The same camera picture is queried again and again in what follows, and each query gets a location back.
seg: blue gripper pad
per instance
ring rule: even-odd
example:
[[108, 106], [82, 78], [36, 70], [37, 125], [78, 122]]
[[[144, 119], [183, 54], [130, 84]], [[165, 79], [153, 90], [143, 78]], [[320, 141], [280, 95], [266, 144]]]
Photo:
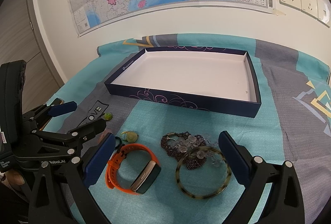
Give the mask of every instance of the blue gripper pad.
[[239, 146], [227, 131], [221, 132], [218, 137], [218, 146], [228, 162], [235, 178], [240, 185], [246, 188], [250, 185], [250, 160], [252, 156], [243, 146]]
[[90, 147], [82, 157], [83, 164], [83, 183], [88, 188], [94, 185], [108, 160], [115, 150], [116, 139], [112, 133], [108, 133], [103, 140], [97, 145]]
[[64, 115], [70, 112], [74, 112], [77, 109], [77, 104], [72, 102], [66, 102], [63, 104], [56, 105], [51, 107], [48, 111], [48, 115], [51, 117], [57, 117], [60, 115]]

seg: clear crystal bead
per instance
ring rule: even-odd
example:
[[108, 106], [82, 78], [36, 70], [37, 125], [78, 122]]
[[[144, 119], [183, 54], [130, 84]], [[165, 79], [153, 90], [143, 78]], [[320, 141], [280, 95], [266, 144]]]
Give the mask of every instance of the clear crystal bead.
[[211, 137], [210, 137], [209, 134], [205, 134], [205, 135], [204, 135], [204, 140], [206, 141], [206, 144], [207, 144], [208, 146], [210, 146], [210, 144], [211, 144]]
[[209, 154], [208, 156], [211, 157], [211, 159], [212, 159], [212, 161], [214, 163], [214, 161], [216, 160], [215, 155], [214, 154]]
[[183, 142], [183, 145], [189, 147], [191, 145], [191, 142], [187, 139]]
[[197, 152], [197, 158], [198, 159], [203, 159], [205, 157], [205, 153], [202, 150], [199, 150]]
[[191, 143], [194, 143], [197, 140], [197, 138], [193, 135], [189, 135], [188, 136], [188, 141], [190, 141]]
[[184, 145], [181, 145], [181, 146], [178, 148], [178, 151], [179, 151], [179, 152], [182, 152], [182, 153], [185, 153], [185, 152], [187, 152], [187, 147], [184, 146]]
[[211, 147], [218, 147], [218, 143], [210, 143], [208, 146], [211, 146]]
[[182, 138], [182, 137], [178, 137], [178, 139], [177, 139], [177, 142], [178, 142], [178, 143], [183, 143], [184, 141], [185, 141], [185, 139]]
[[213, 166], [219, 167], [221, 165], [221, 161], [216, 159], [215, 161], [212, 162]]
[[176, 144], [177, 144], [177, 141], [176, 140], [170, 140], [168, 142], [168, 145], [171, 146], [171, 147], [176, 147]]

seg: bangle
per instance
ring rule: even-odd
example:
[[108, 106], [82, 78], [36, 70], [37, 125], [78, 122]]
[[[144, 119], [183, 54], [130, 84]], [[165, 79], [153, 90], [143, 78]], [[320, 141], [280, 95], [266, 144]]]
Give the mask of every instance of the bangle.
[[[211, 152], [214, 152], [218, 155], [221, 156], [222, 160], [224, 161], [224, 163], [226, 164], [226, 171], [227, 171], [227, 176], [226, 176], [226, 179], [224, 180], [223, 184], [221, 185], [221, 187], [216, 190], [215, 192], [211, 193], [211, 194], [207, 194], [207, 195], [203, 195], [203, 196], [197, 196], [197, 195], [194, 195], [190, 192], [188, 192], [181, 184], [180, 182], [180, 178], [179, 178], [179, 170], [180, 170], [180, 167], [182, 166], [182, 164], [184, 163], [185, 159], [188, 158], [188, 156], [194, 152], [197, 152], [197, 151], [211, 151]], [[230, 166], [229, 164], [227, 163], [227, 161], [225, 160], [225, 157], [224, 155], [222, 154], [222, 152], [214, 147], [211, 147], [211, 146], [199, 146], [199, 147], [196, 147], [194, 148], [193, 150], [187, 152], [179, 161], [178, 161], [178, 164], [177, 164], [177, 167], [176, 167], [176, 173], [175, 173], [175, 176], [176, 176], [176, 182], [177, 182], [177, 185], [179, 187], [179, 189], [185, 194], [187, 195], [188, 197], [191, 197], [193, 199], [199, 199], [199, 200], [205, 200], [205, 199], [209, 199], [209, 198], [212, 198], [212, 197], [215, 197], [217, 194], [219, 194], [220, 192], [222, 192], [229, 184], [229, 181], [230, 181], [230, 177], [231, 177], [231, 169], [230, 169]]]

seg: yellow geometric pattern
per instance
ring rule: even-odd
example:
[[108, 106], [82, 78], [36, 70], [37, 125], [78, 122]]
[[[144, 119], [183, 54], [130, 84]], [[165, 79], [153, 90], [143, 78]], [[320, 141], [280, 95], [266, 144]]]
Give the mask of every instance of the yellow geometric pattern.
[[149, 36], [146, 36], [146, 39], [147, 39], [147, 43], [148, 43], [148, 44], [129, 43], [129, 42], [127, 42], [128, 39], [126, 39], [126, 40], [123, 41], [123, 45], [135, 45], [135, 46], [141, 46], [141, 47], [152, 48], [153, 45], [152, 45], [152, 43], [151, 43], [150, 40], [149, 40]]
[[321, 101], [322, 98], [324, 96], [327, 96], [328, 99], [330, 100], [330, 96], [328, 95], [328, 93], [326, 91], [322, 92], [322, 94], [320, 96], [318, 96], [317, 98], [315, 98], [314, 100], [311, 101], [311, 104], [316, 107], [318, 110], [320, 110], [321, 112], [323, 112], [325, 115], [327, 115], [329, 118], [331, 118], [331, 112], [329, 112], [327, 109], [325, 109], [323, 106], [321, 106], [317, 101]]
[[308, 86], [312, 87], [313, 89], [315, 89], [314, 85], [312, 84], [311, 80], [309, 80], [307, 83], [306, 83]]

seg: green pendant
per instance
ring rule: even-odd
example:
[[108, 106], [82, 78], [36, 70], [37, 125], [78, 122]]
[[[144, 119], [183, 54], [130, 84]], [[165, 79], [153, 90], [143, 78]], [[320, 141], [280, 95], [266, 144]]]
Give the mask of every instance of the green pendant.
[[127, 132], [126, 133], [126, 140], [129, 142], [129, 143], [134, 143], [137, 141], [139, 135], [137, 135], [135, 132]]
[[113, 115], [111, 113], [104, 114], [105, 121], [111, 120], [113, 118]]

